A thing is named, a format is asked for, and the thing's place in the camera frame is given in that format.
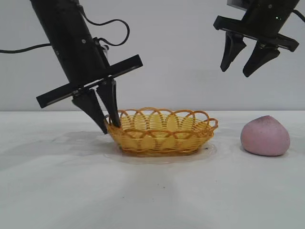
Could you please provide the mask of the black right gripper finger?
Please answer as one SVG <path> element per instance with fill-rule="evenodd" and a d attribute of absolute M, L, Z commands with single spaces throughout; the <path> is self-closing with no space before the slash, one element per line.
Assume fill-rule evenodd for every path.
<path fill-rule="evenodd" d="M 224 54 L 220 68 L 225 72 L 237 55 L 246 47 L 244 36 L 234 32 L 225 33 Z"/>
<path fill-rule="evenodd" d="M 278 46 L 257 41 L 249 60 L 243 68 L 243 74 L 245 77 L 249 77 L 261 66 L 277 58 L 279 54 Z"/>

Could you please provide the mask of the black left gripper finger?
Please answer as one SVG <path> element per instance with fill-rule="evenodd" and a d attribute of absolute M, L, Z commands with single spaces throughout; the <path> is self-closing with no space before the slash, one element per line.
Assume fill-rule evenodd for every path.
<path fill-rule="evenodd" d="M 73 95 L 72 103 L 83 110 L 98 125 L 104 134 L 108 134 L 104 121 L 105 115 L 102 112 L 93 89 L 85 90 Z"/>
<path fill-rule="evenodd" d="M 112 124 L 115 127 L 120 127 L 121 122 L 118 115 L 117 99 L 116 99 L 116 81 L 107 80 L 100 84 L 97 88 L 97 94 L 100 96 Z"/>

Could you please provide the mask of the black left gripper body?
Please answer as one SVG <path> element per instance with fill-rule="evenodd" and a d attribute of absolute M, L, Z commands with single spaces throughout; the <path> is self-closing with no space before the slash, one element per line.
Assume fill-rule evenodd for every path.
<path fill-rule="evenodd" d="M 38 96 L 41 108 L 72 96 L 74 93 L 94 86 L 95 81 L 106 81 L 143 66 L 137 54 L 126 60 L 109 65 L 108 59 L 96 40 L 77 44 L 75 50 L 58 53 L 58 60 L 69 83 Z"/>

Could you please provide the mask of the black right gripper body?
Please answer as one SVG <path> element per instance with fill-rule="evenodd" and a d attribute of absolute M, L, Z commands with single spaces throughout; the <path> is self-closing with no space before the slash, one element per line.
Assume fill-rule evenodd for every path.
<path fill-rule="evenodd" d="M 241 20 L 217 16 L 213 26 L 216 30 L 294 52 L 299 43 L 281 35 L 280 30 L 298 3 L 299 0 L 253 0 Z"/>

